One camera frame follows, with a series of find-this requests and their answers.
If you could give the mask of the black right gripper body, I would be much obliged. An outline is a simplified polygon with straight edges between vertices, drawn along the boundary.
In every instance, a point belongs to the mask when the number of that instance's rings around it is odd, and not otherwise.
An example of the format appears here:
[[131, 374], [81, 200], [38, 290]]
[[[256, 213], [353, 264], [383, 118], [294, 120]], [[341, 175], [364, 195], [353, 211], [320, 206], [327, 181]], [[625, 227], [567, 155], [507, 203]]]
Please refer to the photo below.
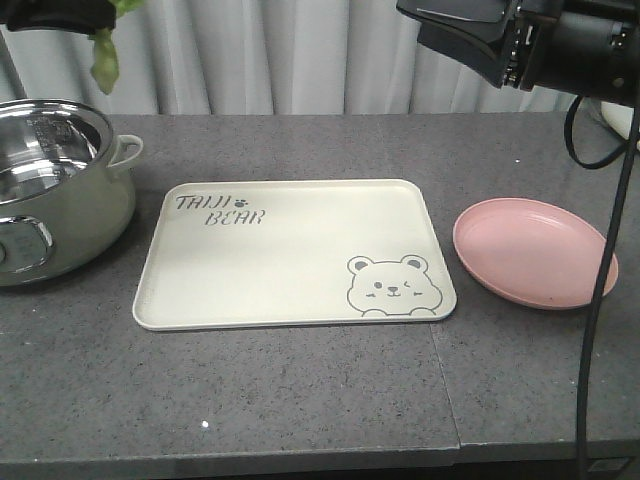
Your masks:
[[503, 1], [498, 87], [530, 91], [540, 81], [564, 1]]

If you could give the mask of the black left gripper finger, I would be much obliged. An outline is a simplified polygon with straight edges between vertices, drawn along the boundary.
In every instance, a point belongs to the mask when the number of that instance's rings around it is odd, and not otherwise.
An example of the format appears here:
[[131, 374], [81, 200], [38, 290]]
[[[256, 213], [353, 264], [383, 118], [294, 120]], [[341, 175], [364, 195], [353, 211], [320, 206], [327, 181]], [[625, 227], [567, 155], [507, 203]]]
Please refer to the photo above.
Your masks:
[[1, 0], [1, 24], [12, 32], [56, 30], [93, 35], [115, 28], [116, 7], [105, 0]]

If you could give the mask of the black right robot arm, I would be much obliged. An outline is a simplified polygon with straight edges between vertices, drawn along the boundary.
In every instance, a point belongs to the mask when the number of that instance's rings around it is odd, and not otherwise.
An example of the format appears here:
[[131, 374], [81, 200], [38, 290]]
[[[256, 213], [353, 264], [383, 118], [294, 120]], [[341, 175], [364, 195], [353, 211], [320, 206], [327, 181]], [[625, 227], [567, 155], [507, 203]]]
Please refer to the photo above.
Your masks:
[[419, 44], [496, 88], [536, 86], [633, 106], [639, 88], [636, 1], [399, 1]]

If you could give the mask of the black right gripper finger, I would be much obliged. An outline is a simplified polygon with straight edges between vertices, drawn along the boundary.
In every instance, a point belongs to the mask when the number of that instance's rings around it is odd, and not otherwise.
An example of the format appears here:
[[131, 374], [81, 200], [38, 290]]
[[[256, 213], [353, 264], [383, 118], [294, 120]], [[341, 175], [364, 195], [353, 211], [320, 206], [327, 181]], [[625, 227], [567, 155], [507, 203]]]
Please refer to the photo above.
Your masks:
[[424, 19], [494, 24], [502, 20], [510, 4], [503, 0], [402, 0], [396, 6]]
[[504, 53], [509, 20], [495, 23], [426, 18], [420, 20], [418, 42], [456, 60], [493, 86], [503, 84], [508, 59]]

